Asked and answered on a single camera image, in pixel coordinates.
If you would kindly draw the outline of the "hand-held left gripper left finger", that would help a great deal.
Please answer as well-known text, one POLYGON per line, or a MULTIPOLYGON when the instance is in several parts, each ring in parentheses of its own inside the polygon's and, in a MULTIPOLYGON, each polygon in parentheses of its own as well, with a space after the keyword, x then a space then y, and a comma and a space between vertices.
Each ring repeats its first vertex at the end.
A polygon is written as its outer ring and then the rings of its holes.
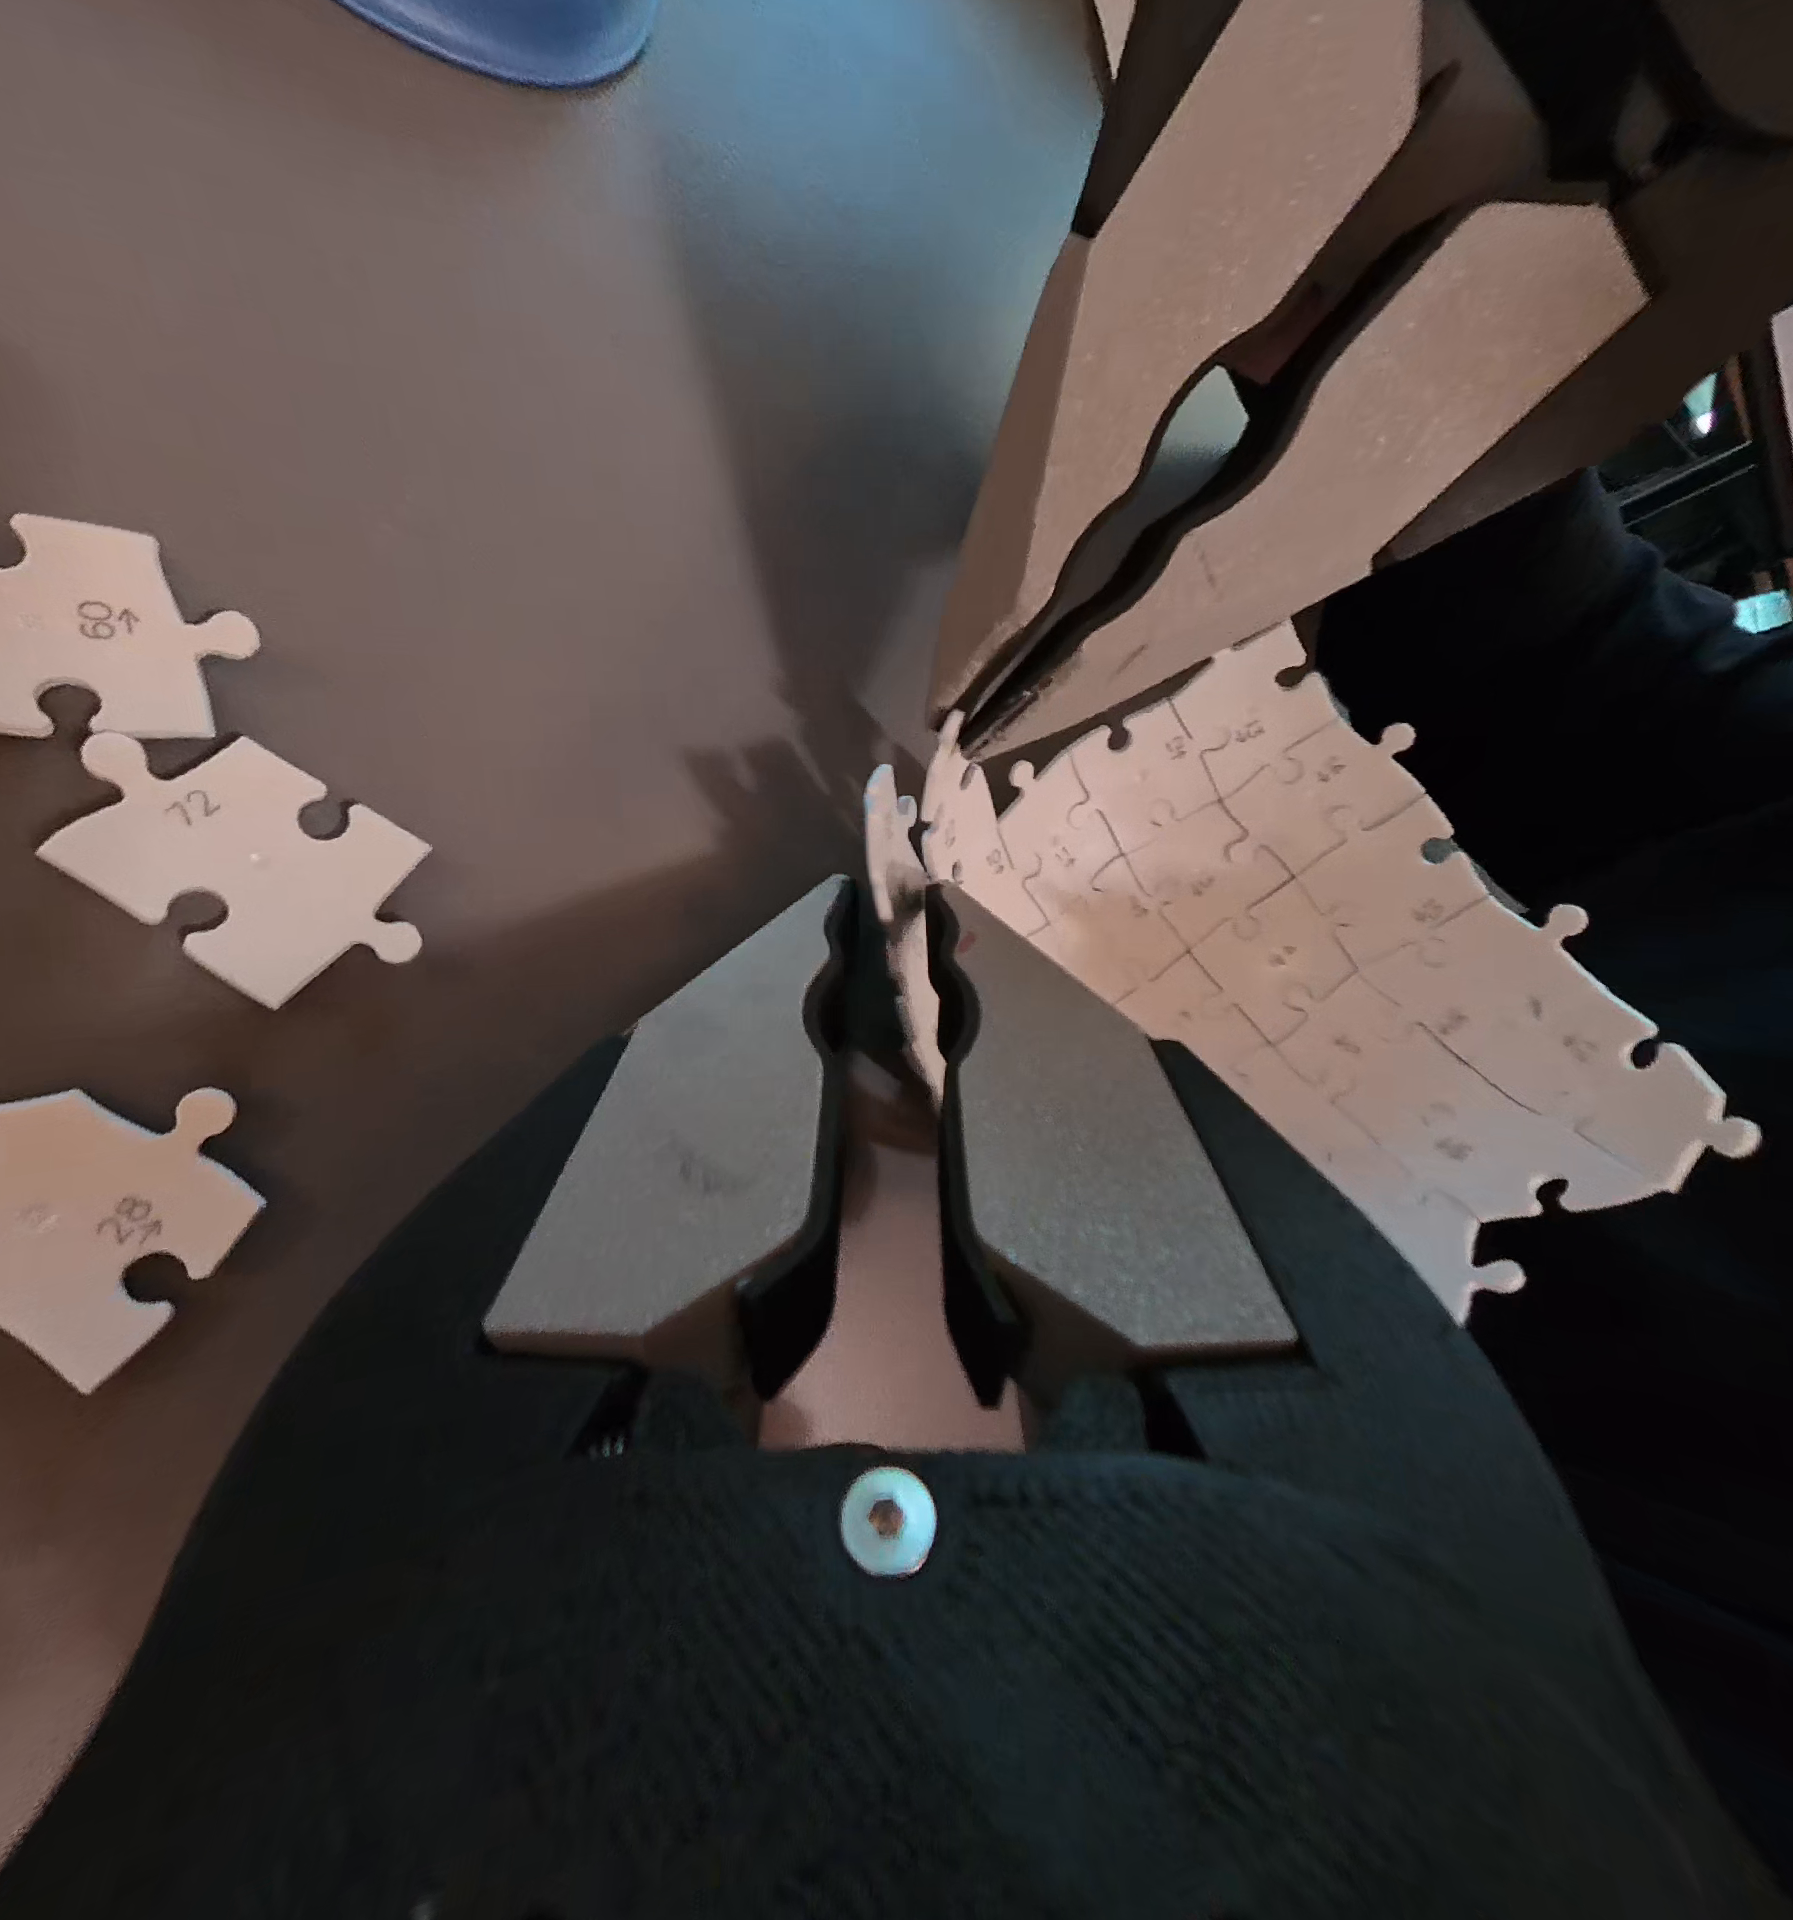
POLYGON ((482 1318, 496 1351, 786 1388, 835 1307, 857 924, 829 877, 642 1017, 482 1318))

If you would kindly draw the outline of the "blue plastic ball stand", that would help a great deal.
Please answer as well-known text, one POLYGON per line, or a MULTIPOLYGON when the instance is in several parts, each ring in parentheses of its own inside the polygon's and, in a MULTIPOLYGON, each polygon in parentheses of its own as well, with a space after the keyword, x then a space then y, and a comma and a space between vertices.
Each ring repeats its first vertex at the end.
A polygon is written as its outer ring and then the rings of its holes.
POLYGON ((341 2, 348 13, 454 66, 538 89, 607 84, 652 34, 657 2, 341 2))

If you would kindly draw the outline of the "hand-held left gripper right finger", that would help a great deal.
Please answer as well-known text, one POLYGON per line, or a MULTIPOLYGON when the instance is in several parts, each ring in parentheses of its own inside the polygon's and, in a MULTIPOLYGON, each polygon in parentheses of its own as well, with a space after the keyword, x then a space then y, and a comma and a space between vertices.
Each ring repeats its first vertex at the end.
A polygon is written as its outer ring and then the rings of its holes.
POLYGON ((932 889, 944 1309, 974 1396, 1290 1358, 1299 1333, 1156 1045, 955 885, 932 889))

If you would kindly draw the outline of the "partly built white puzzle ball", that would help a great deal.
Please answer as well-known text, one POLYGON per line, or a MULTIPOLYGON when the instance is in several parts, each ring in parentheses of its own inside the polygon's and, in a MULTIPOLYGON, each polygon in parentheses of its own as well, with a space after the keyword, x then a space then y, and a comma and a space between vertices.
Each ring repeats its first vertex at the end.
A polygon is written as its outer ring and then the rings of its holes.
POLYGON ((998 810, 938 733, 920 802, 936 881, 990 909, 1156 1042, 1187 1045, 1327 1177, 1453 1318, 1523 1275, 1474 1260, 1483 1225, 1674 1192, 1751 1120, 1465 853, 1398 757, 1366 739, 1285 621, 1099 728, 998 810))

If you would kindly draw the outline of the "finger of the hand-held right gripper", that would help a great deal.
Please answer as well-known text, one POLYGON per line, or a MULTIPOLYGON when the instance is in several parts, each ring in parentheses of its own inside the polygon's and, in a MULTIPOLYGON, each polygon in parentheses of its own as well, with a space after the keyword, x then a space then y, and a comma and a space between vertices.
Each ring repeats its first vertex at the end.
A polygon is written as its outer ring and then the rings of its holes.
POLYGON ((1596 200, 1485 202, 1398 244, 1203 489, 967 715, 974 757, 1090 722, 1366 577, 1650 302, 1596 200))
POLYGON ((934 722, 1010 674, 1208 370, 1267 383, 1390 241, 1534 177, 1491 8, 1098 6, 1102 128, 964 533, 934 722))

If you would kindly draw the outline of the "white puzzle piece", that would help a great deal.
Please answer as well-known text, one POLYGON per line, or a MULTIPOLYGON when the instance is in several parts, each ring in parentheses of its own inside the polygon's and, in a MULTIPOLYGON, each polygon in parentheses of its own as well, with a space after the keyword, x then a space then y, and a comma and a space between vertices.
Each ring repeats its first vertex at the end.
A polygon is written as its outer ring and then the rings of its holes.
POLYGON ((44 738, 44 693, 96 697, 97 724, 137 739, 217 732, 207 658, 245 661, 259 630, 237 612, 186 621, 153 537, 12 516, 19 564, 0 568, 0 735, 44 738))
POLYGON ((0 1102, 0 1333, 89 1396, 170 1321, 124 1272, 167 1255, 212 1277, 265 1198, 203 1155, 237 1120, 214 1087, 180 1098, 173 1126, 148 1130, 86 1092, 0 1102))
POLYGON ((143 924, 183 895, 221 899, 224 919, 187 933, 186 951, 237 993, 278 1010, 352 947, 393 966, 421 949, 420 930, 384 921, 380 905, 428 844, 360 805, 341 833, 309 837, 301 814, 327 788, 269 748, 240 738, 161 777, 140 739, 96 732, 82 762, 118 798, 49 836, 37 858, 143 924))
POLYGON ((916 802, 898 792, 891 764, 878 768, 863 792, 869 892, 905 1051, 941 1115, 961 1039, 961 1005, 941 970, 949 924, 940 888, 916 850, 914 827, 916 802))

